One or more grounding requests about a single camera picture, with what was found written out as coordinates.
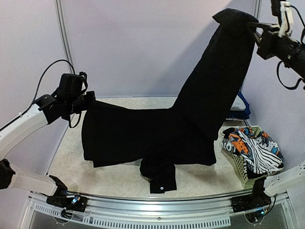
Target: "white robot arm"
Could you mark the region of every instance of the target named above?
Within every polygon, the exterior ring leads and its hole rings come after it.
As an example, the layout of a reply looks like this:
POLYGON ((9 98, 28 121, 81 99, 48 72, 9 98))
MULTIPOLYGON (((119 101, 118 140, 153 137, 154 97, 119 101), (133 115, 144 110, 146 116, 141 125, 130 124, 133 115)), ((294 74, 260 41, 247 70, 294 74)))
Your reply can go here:
POLYGON ((23 112, 0 129, 0 189, 21 188, 48 196, 49 204, 70 210, 84 211, 87 198, 67 195, 67 187, 54 176, 25 172, 5 159, 7 154, 26 137, 58 118, 69 121, 71 114, 80 114, 95 101, 94 92, 86 92, 87 75, 63 74, 60 86, 52 95, 35 100, 23 112))
MULTIPOLYGON (((271 0, 272 14, 278 17, 279 24, 269 23, 249 23, 249 32, 258 46, 257 54, 267 60, 274 56, 281 61, 277 67, 277 76, 279 78, 279 65, 283 62, 285 67, 292 68, 302 78, 297 81, 294 87, 287 87, 289 90, 295 90, 300 82, 305 83, 305 44, 291 37, 293 28, 293 16, 291 8, 296 9, 291 3, 284 0, 271 0), (262 34, 256 31, 256 28, 263 29, 262 34)), ((271 204, 271 197, 276 197, 278 193, 285 192, 305 182, 305 161, 283 173, 272 177, 264 177, 255 181, 252 194, 232 198, 232 207, 234 212, 247 211, 253 208, 259 208, 271 204)))
POLYGON ((15 165, 8 165, 8 161, 4 161, 6 155, 17 144, 47 124, 48 121, 43 111, 40 111, 38 105, 34 104, 27 113, 0 132, 0 161, 2 162, 0 170, 6 169, 6 171, 2 171, 1 174, 3 176, 5 174, 7 175, 5 180, 1 181, 0 179, 0 187, 6 187, 10 181, 9 188, 22 188, 40 192, 47 196, 54 195, 57 185, 52 178, 40 176, 35 173, 23 172, 15 165), (7 169, 13 171, 11 180, 9 179, 7 169))

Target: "white wall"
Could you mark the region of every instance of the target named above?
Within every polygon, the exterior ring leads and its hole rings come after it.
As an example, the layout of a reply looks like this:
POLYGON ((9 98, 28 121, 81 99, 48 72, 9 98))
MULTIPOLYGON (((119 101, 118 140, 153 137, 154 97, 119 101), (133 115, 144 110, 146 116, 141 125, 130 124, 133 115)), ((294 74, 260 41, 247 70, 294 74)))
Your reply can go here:
MULTIPOLYGON (((2 1, 0 7, 0 126, 31 102, 40 75, 53 61, 64 58, 54 1, 2 1)), ((42 80, 39 96, 52 93, 65 63, 53 66, 42 80)), ((41 129, 8 155, 22 169, 45 174, 66 127, 58 120, 41 129)), ((27 191, 0 190, 0 228, 19 228, 27 191)))
POLYGON ((97 97, 176 96, 229 8, 255 0, 65 0, 73 63, 97 97))
MULTIPOLYGON (((305 18, 305 1, 291 0, 305 18)), ((261 22, 277 23, 271 14, 271 3, 262 3, 261 22)), ((294 31, 292 37, 300 40, 303 29, 294 13, 294 31)), ((249 101, 252 114, 250 123, 259 125, 279 143, 285 159, 285 168, 289 169, 305 160, 305 91, 304 84, 295 91, 285 89, 276 77, 276 65, 279 59, 274 57, 264 61, 254 54, 246 76, 243 94, 249 101)), ((293 70, 281 67, 280 77, 286 85, 294 86, 300 78, 293 70)))

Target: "colorful clothing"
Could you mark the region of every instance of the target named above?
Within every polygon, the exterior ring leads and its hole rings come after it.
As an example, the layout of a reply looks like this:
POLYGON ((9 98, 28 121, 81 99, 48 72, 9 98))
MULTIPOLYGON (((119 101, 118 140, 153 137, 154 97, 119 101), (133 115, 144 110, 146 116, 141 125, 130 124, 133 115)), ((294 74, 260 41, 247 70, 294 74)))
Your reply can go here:
POLYGON ((251 127, 235 128, 228 139, 256 174, 283 169, 283 156, 276 142, 265 131, 251 127))

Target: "black cable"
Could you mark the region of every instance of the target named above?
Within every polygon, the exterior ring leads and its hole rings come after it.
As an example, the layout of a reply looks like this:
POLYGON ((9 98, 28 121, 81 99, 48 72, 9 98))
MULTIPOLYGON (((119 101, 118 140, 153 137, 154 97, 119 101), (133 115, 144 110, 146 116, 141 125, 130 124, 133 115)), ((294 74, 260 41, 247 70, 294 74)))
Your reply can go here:
POLYGON ((80 115, 78 116, 77 123, 75 124, 75 126, 72 127, 72 125, 71 125, 71 119, 69 118, 69 127, 70 127, 70 128, 75 128, 75 127, 80 123, 80 120, 81 120, 81 113, 80 113, 80 115))
POLYGON ((274 196, 274 202, 273 202, 273 205, 272 207, 270 208, 270 210, 267 211, 267 213, 264 214, 264 216, 268 215, 269 212, 273 209, 273 207, 275 206, 275 202, 276 202, 276 197, 277 197, 277 194, 274 196))
POLYGON ((286 12, 286 11, 285 11, 285 17, 286 17, 287 26, 288 26, 286 32, 288 32, 288 31, 290 30, 290 24, 289 24, 288 15, 287 15, 287 12, 286 12))
POLYGON ((48 69, 49 69, 52 65, 54 65, 54 64, 57 63, 57 62, 61 62, 61 61, 67 62, 67 63, 71 66, 71 68, 72 68, 72 70, 73 70, 73 74, 75 74, 75 70, 74 70, 72 64, 71 64, 69 61, 67 61, 67 60, 60 59, 60 60, 57 60, 57 61, 54 61, 53 63, 51 63, 51 64, 46 68, 46 70, 44 70, 44 72, 42 73, 42 75, 41 75, 41 77, 40 77, 40 79, 39 79, 37 88, 36 88, 36 92, 35 92, 34 98, 33 98, 32 102, 31 102, 31 104, 29 105, 29 107, 28 107, 25 111, 23 111, 19 116, 15 117, 13 120, 11 120, 10 122, 8 122, 6 125, 4 125, 3 127, 1 127, 1 128, 0 128, 0 131, 4 130, 6 127, 8 127, 9 125, 11 125, 13 122, 15 122, 16 120, 18 120, 21 116, 23 116, 25 113, 27 113, 27 112, 29 111, 29 109, 31 108, 31 106, 34 104, 34 102, 35 102, 35 100, 36 100, 36 96, 37 96, 37 93, 38 93, 38 90, 39 90, 39 87, 40 87, 40 83, 41 83, 41 81, 42 81, 43 76, 45 75, 45 73, 48 71, 48 69))
POLYGON ((80 200, 81 196, 76 196, 73 201, 71 202, 70 205, 68 205, 66 208, 64 208, 62 211, 61 211, 61 216, 63 218, 66 218, 66 219, 71 219, 72 216, 73 216, 73 212, 67 212, 68 210, 70 210, 73 206, 76 205, 76 203, 80 200))
POLYGON ((301 35, 301 42, 303 43, 303 39, 304 39, 304 37, 305 37, 305 23, 304 23, 304 20, 303 20, 303 18, 302 18, 302 15, 300 14, 300 11, 297 9, 297 7, 295 7, 295 6, 289 6, 289 7, 295 9, 295 11, 296 11, 297 14, 299 15, 299 18, 300 18, 300 20, 301 20, 301 22, 302 22, 302 24, 303 24, 304 29, 303 29, 303 32, 302 32, 302 35, 301 35))
POLYGON ((286 89, 288 89, 288 90, 295 90, 295 89, 299 86, 300 82, 303 81, 304 79, 303 79, 303 78, 298 79, 297 82, 296 82, 296 85, 293 86, 293 87, 287 87, 286 85, 284 85, 283 82, 282 82, 281 79, 280 79, 280 66, 281 66, 281 63, 283 63, 283 61, 280 61, 280 62, 277 64, 277 67, 276 67, 276 75, 277 75, 278 81, 279 81, 279 82, 281 83, 281 85, 283 85, 286 89))
POLYGON ((301 20, 301 22, 302 22, 302 24, 303 24, 303 26, 304 26, 304 28, 305 28, 305 23, 304 23, 304 20, 303 20, 303 18, 302 18, 302 15, 300 14, 300 11, 297 9, 297 7, 295 7, 295 6, 289 6, 289 7, 291 7, 291 8, 293 8, 293 9, 295 9, 295 11, 296 11, 296 12, 297 12, 297 14, 299 15, 300 20, 301 20))

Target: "blue object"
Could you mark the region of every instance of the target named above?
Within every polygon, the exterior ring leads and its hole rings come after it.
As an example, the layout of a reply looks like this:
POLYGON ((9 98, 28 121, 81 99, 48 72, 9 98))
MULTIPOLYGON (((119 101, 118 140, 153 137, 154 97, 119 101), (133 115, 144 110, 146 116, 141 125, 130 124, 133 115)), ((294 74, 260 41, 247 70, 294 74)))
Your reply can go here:
POLYGON ((80 200, 80 197, 79 196, 77 196, 76 198, 74 198, 74 200, 72 200, 72 204, 75 204, 77 201, 79 201, 80 200))
POLYGON ((250 118, 250 105, 244 98, 243 94, 241 92, 238 92, 237 96, 239 96, 243 103, 246 106, 246 109, 244 111, 230 111, 229 114, 227 115, 227 118, 237 118, 237 119, 249 119, 250 118))

